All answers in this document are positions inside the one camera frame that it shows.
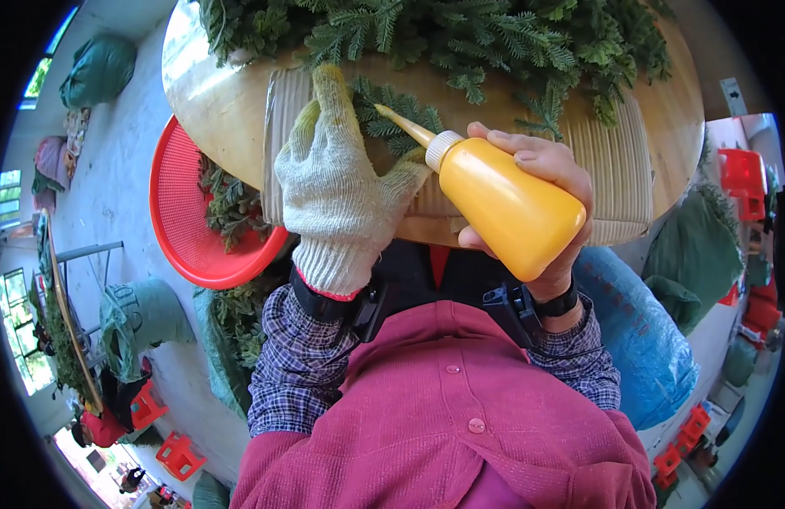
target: hand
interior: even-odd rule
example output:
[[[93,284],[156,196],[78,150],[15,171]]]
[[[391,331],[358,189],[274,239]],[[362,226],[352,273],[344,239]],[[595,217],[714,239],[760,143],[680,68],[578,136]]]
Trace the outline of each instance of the hand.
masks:
[[[571,268],[582,245],[593,231],[593,188],[591,176],[573,160],[571,149],[562,143],[554,143],[540,137],[523,134],[506,134],[490,130],[473,122],[468,128],[469,137],[484,137],[495,147],[514,154],[517,166],[535,177],[547,180],[568,191],[585,206],[587,219],[579,233],[571,240],[559,257],[533,281],[525,282],[534,300],[547,302],[565,293],[571,283]],[[458,235],[458,244],[463,248],[481,249],[497,258],[471,226],[463,228]]]
[[[416,149],[378,177],[341,70],[322,65],[313,80],[316,99],[296,118],[275,172],[285,228],[300,235],[296,270],[317,293],[352,300],[430,169],[425,151]]]

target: blue sack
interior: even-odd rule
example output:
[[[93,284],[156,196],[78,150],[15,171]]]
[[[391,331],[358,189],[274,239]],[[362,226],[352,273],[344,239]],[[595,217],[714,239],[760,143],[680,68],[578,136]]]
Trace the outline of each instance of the blue sack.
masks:
[[[619,410],[639,431],[675,415],[700,370],[687,338],[610,248],[584,248],[573,273],[579,290],[594,302],[602,342],[622,374]]]

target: white sign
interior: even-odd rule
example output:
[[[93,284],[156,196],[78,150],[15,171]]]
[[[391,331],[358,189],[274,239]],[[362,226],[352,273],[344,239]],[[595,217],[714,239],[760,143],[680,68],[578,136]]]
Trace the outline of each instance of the white sign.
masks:
[[[738,87],[738,81],[731,77],[721,80],[721,90],[723,96],[726,98],[726,105],[729,106],[729,113],[733,117],[744,117],[749,113],[746,111],[746,103],[744,96]]]

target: white knit glove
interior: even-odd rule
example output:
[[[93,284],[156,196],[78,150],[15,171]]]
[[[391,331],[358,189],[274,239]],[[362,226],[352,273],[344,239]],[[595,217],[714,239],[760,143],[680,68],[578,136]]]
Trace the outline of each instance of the white knit glove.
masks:
[[[296,118],[275,161],[285,228],[300,235],[293,261],[307,285],[352,300],[429,174],[424,150],[384,177],[373,170],[341,70],[314,70],[316,99]]]

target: pink jacket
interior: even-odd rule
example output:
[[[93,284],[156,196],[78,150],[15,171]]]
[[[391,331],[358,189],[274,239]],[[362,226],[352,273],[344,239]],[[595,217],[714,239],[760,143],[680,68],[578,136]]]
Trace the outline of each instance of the pink jacket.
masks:
[[[654,507],[630,421],[530,366],[482,310],[440,301],[387,319],[350,358],[312,436],[251,440],[240,507],[455,507],[484,462],[535,507]]]

